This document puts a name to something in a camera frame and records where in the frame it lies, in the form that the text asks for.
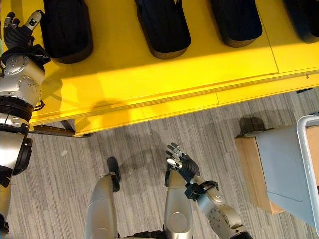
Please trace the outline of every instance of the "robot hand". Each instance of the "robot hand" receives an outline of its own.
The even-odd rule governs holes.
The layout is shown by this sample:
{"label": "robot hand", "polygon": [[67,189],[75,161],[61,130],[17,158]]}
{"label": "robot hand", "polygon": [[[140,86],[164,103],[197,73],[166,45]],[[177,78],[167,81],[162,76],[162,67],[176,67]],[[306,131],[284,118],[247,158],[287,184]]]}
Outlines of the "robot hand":
{"label": "robot hand", "polygon": [[41,84],[43,65],[50,57],[40,46],[33,46],[32,32],[41,20],[36,11],[19,27],[19,20],[9,13],[4,23],[4,42],[8,47],[2,55],[4,77],[0,77],[0,238],[9,231],[6,222],[11,178],[27,169],[32,139],[27,137],[34,110],[44,106]]}
{"label": "robot hand", "polygon": [[4,42],[8,49],[15,47],[27,49],[33,45],[32,33],[40,23],[42,14],[39,11],[34,12],[22,27],[19,27],[20,20],[14,17],[14,12],[10,12],[4,21]]}
{"label": "robot hand", "polygon": [[243,226],[240,215],[226,204],[218,191],[218,183],[202,179],[197,164],[176,143],[168,148],[168,164],[176,168],[187,181],[185,195],[198,203],[214,232],[221,239],[252,239]]}
{"label": "robot hand", "polygon": [[168,148],[170,151],[166,151],[169,155],[167,162],[179,171],[187,183],[195,176],[200,176],[198,165],[176,143],[168,145]]}

